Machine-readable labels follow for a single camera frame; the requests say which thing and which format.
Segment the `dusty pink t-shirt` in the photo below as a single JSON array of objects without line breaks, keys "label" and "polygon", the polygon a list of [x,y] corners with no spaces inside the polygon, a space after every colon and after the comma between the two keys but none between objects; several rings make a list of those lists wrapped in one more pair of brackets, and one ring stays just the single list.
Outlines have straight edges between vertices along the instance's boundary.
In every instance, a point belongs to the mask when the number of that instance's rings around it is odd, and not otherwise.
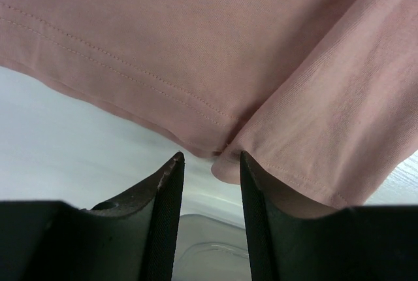
[{"label": "dusty pink t-shirt", "polygon": [[417,0],[1,0],[1,65],[334,208],[417,150]]}]

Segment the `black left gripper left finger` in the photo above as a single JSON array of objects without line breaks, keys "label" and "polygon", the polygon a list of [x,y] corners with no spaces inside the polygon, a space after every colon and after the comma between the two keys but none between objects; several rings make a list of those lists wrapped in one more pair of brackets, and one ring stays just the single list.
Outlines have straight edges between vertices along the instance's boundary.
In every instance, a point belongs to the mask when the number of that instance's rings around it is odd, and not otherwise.
[{"label": "black left gripper left finger", "polygon": [[1,203],[2,280],[170,280],[185,158],[92,209]]}]

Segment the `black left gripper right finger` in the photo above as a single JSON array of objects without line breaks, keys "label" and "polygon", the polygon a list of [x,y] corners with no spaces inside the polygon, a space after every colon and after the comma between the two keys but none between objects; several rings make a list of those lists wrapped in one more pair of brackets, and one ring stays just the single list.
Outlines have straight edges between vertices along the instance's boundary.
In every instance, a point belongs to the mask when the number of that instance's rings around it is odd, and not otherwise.
[{"label": "black left gripper right finger", "polygon": [[240,187],[253,280],[416,280],[417,207],[341,210],[284,184],[247,152]]}]

